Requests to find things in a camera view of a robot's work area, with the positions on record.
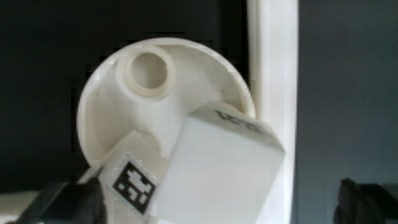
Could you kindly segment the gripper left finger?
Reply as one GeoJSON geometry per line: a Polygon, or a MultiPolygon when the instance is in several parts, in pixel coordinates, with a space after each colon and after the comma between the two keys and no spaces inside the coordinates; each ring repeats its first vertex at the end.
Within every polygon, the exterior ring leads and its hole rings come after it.
{"type": "Polygon", "coordinates": [[[107,224],[105,196],[98,178],[84,184],[52,183],[15,224],[107,224]]]}

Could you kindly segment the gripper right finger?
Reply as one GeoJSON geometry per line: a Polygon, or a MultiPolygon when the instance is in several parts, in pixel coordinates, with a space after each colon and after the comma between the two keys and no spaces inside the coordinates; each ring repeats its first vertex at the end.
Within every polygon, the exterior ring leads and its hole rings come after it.
{"type": "Polygon", "coordinates": [[[335,224],[398,224],[398,198],[381,184],[342,180],[335,224]]]}

